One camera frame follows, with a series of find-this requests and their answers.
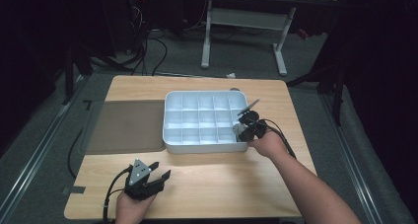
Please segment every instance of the metal rail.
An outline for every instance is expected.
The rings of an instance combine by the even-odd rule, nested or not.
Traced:
[[[344,132],[342,131],[341,127],[336,124],[335,119],[333,118],[332,104],[329,101],[329,97],[327,95],[321,94],[319,95],[319,99],[325,107],[325,111],[329,118],[329,121],[331,121],[331,123],[333,124],[332,127],[334,128],[335,134],[337,135],[339,140],[339,144],[341,145],[340,148],[341,153],[343,155],[342,157],[347,166],[348,173],[351,177],[354,188],[356,189],[356,192],[360,198],[360,201],[363,205],[369,222],[374,224],[383,223],[378,209],[375,205],[375,202],[373,200],[373,196],[369,190],[369,186],[367,185],[362,173],[360,172],[359,166],[357,165],[353,153],[351,152],[350,146],[348,145]]]
[[[25,194],[25,191],[27,190],[37,170],[42,164],[42,161],[45,158],[49,148],[51,147],[56,131],[58,130],[59,126],[64,120],[64,117],[67,114],[68,110],[71,108],[74,99],[82,90],[86,82],[86,78],[83,78],[82,76],[78,77],[76,81],[76,92],[74,94],[74,97],[72,97],[68,101],[68,103],[66,105],[63,105],[61,109],[58,111],[57,115],[52,120],[47,131],[45,132],[39,144],[37,145],[28,163],[22,170],[21,174],[19,175],[18,179],[16,180],[6,199],[0,206],[0,224],[7,223],[9,221],[15,208],[18,206],[19,201]]]

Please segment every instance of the white desk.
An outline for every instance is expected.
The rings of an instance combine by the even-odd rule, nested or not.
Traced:
[[[207,18],[206,18],[206,34],[203,43],[202,68],[209,67],[210,46],[211,46],[211,27],[213,24],[237,26],[245,28],[267,29],[280,31],[277,42],[273,44],[273,52],[276,57],[277,67],[281,76],[287,75],[287,69],[283,60],[282,47],[286,39],[286,35],[292,24],[296,8],[290,8],[287,14],[268,14],[260,12],[250,12],[241,10],[231,10],[223,8],[213,8],[212,1],[208,1]]]

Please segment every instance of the gray carpet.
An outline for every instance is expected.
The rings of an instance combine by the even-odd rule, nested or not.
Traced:
[[[235,73],[237,78],[290,81],[309,72],[326,39],[326,35],[311,37],[307,40],[289,35],[283,48],[289,75],[284,78],[278,75],[270,44],[257,42],[258,37],[267,38],[268,41],[272,34],[274,33],[258,34],[254,37],[248,34],[234,34],[232,37],[229,33],[217,34],[214,37],[227,37],[228,39],[213,40],[211,66],[209,69],[201,69],[199,66],[203,39],[201,32],[191,32],[183,37],[154,32],[152,37],[163,36],[159,40],[168,48],[167,57],[158,68],[157,74],[224,78],[227,74]],[[148,40],[145,60],[148,75],[162,59],[164,53],[164,47],[160,42]],[[120,54],[118,60],[123,60],[125,57],[128,56]],[[135,75],[142,74],[141,66],[138,67]],[[85,101],[103,101],[111,79],[119,74],[122,73],[109,68],[95,67],[94,74],[86,81],[86,85],[75,98],[62,125],[58,128],[44,160],[10,216],[9,223],[94,223],[94,220],[67,220],[63,216],[68,199],[68,194],[63,194],[63,191],[74,183],[67,169],[67,158],[73,141],[86,123],[89,111],[87,111],[88,104]],[[40,143],[51,121],[60,112],[61,103],[64,101],[63,77],[57,81],[56,85],[56,92],[34,112],[20,136],[0,160],[0,200],[6,199],[9,190]],[[290,93],[318,175],[349,203],[363,223],[371,223],[345,165],[334,123],[329,119],[329,111],[323,105],[321,96],[316,93],[314,83],[305,83],[291,88]],[[382,221],[384,223],[414,223],[365,136],[346,90],[341,121],[340,129],[343,130],[353,156],[366,179]],[[80,145],[79,139],[75,143],[70,158],[71,167],[76,174],[83,159],[83,154],[78,149]],[[286,220],[304,223],[302,218],[281,218],[280,221],[264,220],[262,222],[258,220],[256,223],[279,223]],[[165,223],[200,222],[224,223],[221,220],[172,220]]]

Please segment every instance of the gray mat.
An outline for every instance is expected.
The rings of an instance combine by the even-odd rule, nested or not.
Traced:
[[[172,35],[165,35],[161,38],[169,51],[158,72],[206,77],[225,77],[226,74],[236,73],[238,78],[289,81],[309,72],[326,37],[302,40],[297,36],[288,36],[283,48],[284,60],[289,69],[289,75],[286,78],[278,76],[269,44],[257,44],[251,40],[249,43],[242,43],[240,38],[233,38],[228,42],[214,40],[213,55],[211,56],[213,64],[209,69],[203,70],[200,68],[201,39],[201,36],[176,37]],[[149,51],[146,57],[149,73],[152,72],[152,68],[157,65],[163,55],[162,45],[155,40],[149,40]],[[68,194],[63,194],[63,191],[74,184],[66,161],[72,142],[85,126],[86,117],[89,114],[86,101],[102,102],[110,82],[116,74],[122,73],[108,68],[95,69],[95,73],[88,80],[86,87],[65,117],[63,125],[57,131],[50,150],[9,223],[93,223],[92,220],[66,220],[63,216],[68,199]],[[57,82],[57,87],[57,91],[34,113],[33,118],[11,149],[0,160],[0,177],[2,178],[0,200],[4,200],[7,196],[20,171],[44,135],[50,121],[59,111],[64,94],[62,78]],[[322,106],[318,95],[312,87],[291,89],[290,92],[318,175],[350,204],[362,222],[368,223],[363,206],[342,162],[333,125],[327,118],[326,109]],[[355,118],[352,106],[349,103],[344,104],[342,121],[343,126],[346,126],[344,131],[346,131],[347,140],[350,142],[362,170],[367,174],[370,188],[374,192],[378,207],[381,208],[383,220],[394,223],[413,223],[403,203],[396,196],[396,190],[385,174],[382,164],[379,163],[378,158],[374,157],[376,155],[365,138],[361,124]],[[80,140],[75,146],[79,148]],[[83,159],[83,154],[79,151],[79,149],[74,149],[70,159],[71,167],[76,174]],[[290,218],[289,220],[304,223],[302,218]],[[275,223],[271,220],[265,221],[266,223]]]

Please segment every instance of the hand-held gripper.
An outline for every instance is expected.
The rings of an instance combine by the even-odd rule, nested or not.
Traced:
[[[159,179],[148,183],[151,172],[159,166],[158,162],[147,167],[139,159],[135,159],[132,171],[126,178],[124,192],[132,199],[144,200],[164,190],[164,183],[169,179],[171,170],[164,173]]]
[[[289,154],[296,159],[296,155],[292,150],[289,142],[287,141],[285,135],[279,128],[279,126],[269,119],[259,119],[259,115],[255,111],[250,111],[252,107],[256,103],[259,102],[259,99],[255,100],[255,102],[251,103],[248,107],[244,108],[240,111],[237,115],[241,116],[237,123],[233,126],[233,132],[237,137],[237,141],[239,142],[248,142],[254,139],[254,136],[258,138],[262,138],[267,131],[267,128],[275,132],[280,138],[283,140]],[[276,125],[277,129],[274,127],[269,126],[266,121],[270,121]]]

